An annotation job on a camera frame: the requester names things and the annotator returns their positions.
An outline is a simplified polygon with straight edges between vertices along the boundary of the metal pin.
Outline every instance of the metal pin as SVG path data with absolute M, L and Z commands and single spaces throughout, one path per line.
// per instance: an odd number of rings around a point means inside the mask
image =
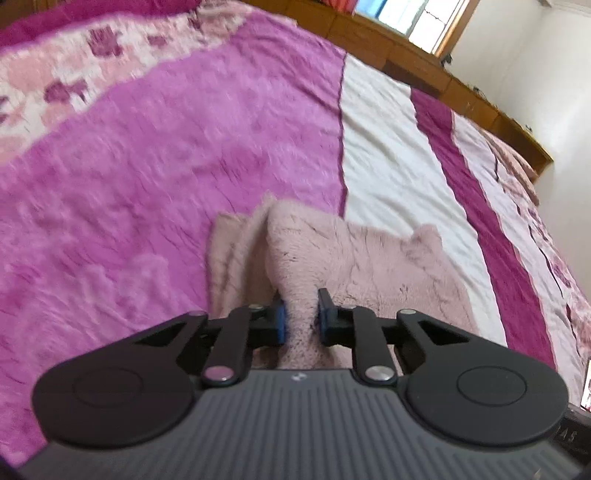
M 234 376 L 234 370 L 223 365 L 215 365 L 205 370 L 205 378 L 212 382 L 225 382 Z
M 394 370 L 384 365 L 374 365 L 365 371 L 365 376 L 375 382 L 387 382 L 392 380 L 394 375 Z

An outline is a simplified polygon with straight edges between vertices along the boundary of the logo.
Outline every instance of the logo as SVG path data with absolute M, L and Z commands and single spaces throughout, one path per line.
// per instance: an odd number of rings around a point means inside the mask
M 306 375 L 303 372 L 299 372 L 299 373 L 296 373 L 295 375 L 291 376 L 291 379 L 294 382 L 301 382 L 301 381 L 305 380 L 306 378 L 308 378 L 308 375 Z

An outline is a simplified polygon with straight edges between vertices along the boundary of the bedspread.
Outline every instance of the bedspread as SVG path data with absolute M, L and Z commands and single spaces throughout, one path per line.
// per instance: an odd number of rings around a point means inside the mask
M 208 310 L 212 222 L 266 192 L 401 236 L 435 225 L 480 334 L 579 402 L 591 309 L 469 121 L 283 17 L 138 10 L 0 52 L 0 455 L 43 445 L 47 368 Z

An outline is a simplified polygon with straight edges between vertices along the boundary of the window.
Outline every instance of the window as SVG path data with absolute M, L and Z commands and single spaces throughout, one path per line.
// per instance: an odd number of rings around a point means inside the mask
M 477 3 L 477 0 L 360 0 L 356 10 L 397 30 L 417 47 L 444 56 L 453 45 L 444 51 L 443 44 L 452 36 L 459 37 Z M 460 22 L 465 14 L 467 19 Z M 460 31 L 452 35 L 458 27 Z

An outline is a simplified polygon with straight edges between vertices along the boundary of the white wall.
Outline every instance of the white wall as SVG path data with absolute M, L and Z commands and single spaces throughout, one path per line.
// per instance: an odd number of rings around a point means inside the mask
M 498 105 L 554 157 L 540 214 L 591 296 L 591 17 L 548 10 L 505 77 Z
M 538 0 L 480 0 L 448 71 L 496 103 L 507 71 L 545 11 Z

